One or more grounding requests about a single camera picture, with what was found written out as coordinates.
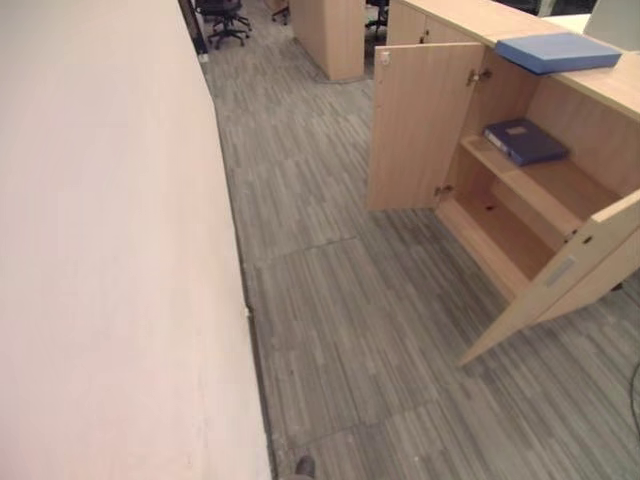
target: dark blue binder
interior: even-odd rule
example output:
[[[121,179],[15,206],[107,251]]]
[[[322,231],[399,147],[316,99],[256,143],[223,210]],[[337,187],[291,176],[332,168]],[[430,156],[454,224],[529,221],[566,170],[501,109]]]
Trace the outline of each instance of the dark blue binder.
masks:
[[[564,158],[567,148],[526,118],[494,123],[484,136],[519,166]]]

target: gray carpet tile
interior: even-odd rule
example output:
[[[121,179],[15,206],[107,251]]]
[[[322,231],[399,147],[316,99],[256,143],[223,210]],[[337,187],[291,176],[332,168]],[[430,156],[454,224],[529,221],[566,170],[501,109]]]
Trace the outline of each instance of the gray carpet tile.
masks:
[[[505,306],[424,210],[364,208],[373,82],[329,83],[260,0],[209,54],[282,476],[637,479],[628,381],[640,275],[595,305],[457,359]]]

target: wooden partition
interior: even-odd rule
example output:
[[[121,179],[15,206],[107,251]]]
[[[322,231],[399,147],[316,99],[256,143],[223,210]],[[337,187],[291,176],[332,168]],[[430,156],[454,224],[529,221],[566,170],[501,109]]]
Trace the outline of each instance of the wooden partition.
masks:
[[[365,0],[289,0],[296,38],[329,80],[364,73]]]

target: cable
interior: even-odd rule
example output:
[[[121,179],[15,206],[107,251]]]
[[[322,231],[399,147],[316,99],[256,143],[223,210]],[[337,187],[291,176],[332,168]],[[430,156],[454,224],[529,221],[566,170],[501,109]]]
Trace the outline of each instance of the cable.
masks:
[[[633,375],[631,375],[631,382],[629,384],[629,403],[631,404],[631,416],[633,417],[633,423],[636,425],[636,433],[638,434],[638,442],[640,442],[640,421],[638,420],[638,411],[636,410],[636,377],[640,371],[640,361],[633,369]]]

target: shoe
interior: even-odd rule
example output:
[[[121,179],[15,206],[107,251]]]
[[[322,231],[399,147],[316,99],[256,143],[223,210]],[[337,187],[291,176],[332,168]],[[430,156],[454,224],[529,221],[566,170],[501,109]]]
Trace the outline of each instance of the shoe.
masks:
[[[296,465],[296,475],[316,478],[316,461],[309,455],[302,457],[298,460],[298,465]]]

